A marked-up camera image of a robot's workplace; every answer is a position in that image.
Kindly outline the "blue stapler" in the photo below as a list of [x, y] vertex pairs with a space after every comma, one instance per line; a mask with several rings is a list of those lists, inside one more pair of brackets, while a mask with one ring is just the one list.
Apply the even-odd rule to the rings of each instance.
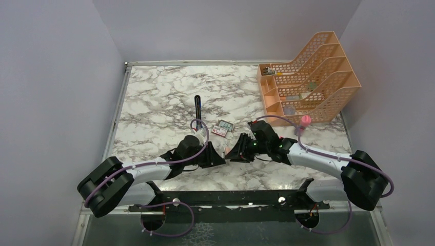
[[[201, 116], [201, 97], [199, 95], [194, 96], [194, 105], [195, 105], [195, 118], [202, 119]], [[202, 128], [202, 124], [199, 121], [196, 121], [195, 129], [199, 130]]]

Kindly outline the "red white staple box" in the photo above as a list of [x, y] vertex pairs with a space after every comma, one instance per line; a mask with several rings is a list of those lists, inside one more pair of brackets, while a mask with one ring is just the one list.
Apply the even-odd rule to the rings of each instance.
[[220, 137], [223, 137], [223, 138], [225, 138], [225, 137], [226, 137], [226, 134], [227, 134], [227, 130], [226, 130], [226, 129], [221, 128], [221, 127], [216, 126], [216, 125], [212, 127], [211, 132], [212, 132], [213, 134], [215, 134], [215, 135], [217, 135], [217, 136], [220, 136]]

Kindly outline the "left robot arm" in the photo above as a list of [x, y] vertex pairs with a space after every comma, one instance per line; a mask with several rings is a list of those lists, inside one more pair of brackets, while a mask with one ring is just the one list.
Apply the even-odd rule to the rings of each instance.
[[77, 185], [77, 191], [97, 218], [125, 205], [143, 204], [153, 211], [161, 205], [161, 196], [151, 182], [172, 179], [186, 166], [204, 169], [225, 162], [212, 142], [203, 145], [197, 137], [187, 135], [176, 148], [153, 160], [127, 166], [115, 156], [108, 157]]

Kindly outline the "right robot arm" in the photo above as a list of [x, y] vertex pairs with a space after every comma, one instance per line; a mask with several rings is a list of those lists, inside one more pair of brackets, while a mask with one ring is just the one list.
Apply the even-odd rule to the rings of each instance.
[[278, 136], [263, 120], [250, 122], [249, 126], [252, 134], [241, 134], [235, 146], [226, 152], [226, 160], [249, 163], [257, 155], [267, 155], [277, 163], [307, 167], [334, 177], [312, 181], [307, 189], [299, 191], [296, 202], [301, 208], [324, 200], [348, 200], [360, 209], [372, 211], [385, 197], [390, 180], [366, 152], [344, 154], [312, 148], [296, 139]]

